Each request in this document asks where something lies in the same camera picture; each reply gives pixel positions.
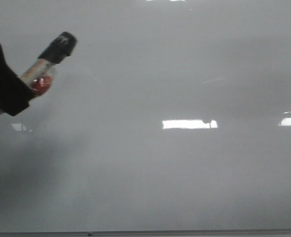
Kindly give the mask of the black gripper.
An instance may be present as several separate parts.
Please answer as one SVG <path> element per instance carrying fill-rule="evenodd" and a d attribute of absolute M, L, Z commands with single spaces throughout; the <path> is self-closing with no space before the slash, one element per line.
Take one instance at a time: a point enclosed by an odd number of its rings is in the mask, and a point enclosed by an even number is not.
<path fill-rule="evenodd" d="M 35 95 L 8 66 L 0 44 L 0 110 L 16 116 L 30 105 Z"/>

